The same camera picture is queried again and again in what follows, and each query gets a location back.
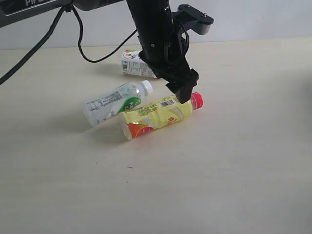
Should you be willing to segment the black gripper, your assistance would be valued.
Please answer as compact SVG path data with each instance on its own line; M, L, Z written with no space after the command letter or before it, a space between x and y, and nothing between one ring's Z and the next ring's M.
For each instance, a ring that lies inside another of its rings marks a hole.
M142 51L141 59L152 69L157 78L185 79L188 82L169 82L167 88L180 103L190 100L199 74L189 70L181 44L180 27L173 22L167 0L126 1L135 23Z

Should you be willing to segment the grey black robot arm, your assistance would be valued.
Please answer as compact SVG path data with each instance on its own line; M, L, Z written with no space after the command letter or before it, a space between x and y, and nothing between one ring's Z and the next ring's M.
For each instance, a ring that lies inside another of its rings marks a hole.
M6 82L28 59L44 45L52 35L64 12L73 12L79 23L78 48L81 48L83 24L78 9L90 11L110 4L113 0L2 0L0 2L1 27L12 23L59 9L48 32L43 38L0 79ZM142 47L139 57L152 69L157 78L165 79L168 89L174 93L180 103L191 98L193 87L198 81L198 73L191 69L185 55L189 48L189 38L185 26L171 13L167 0L128 0Z

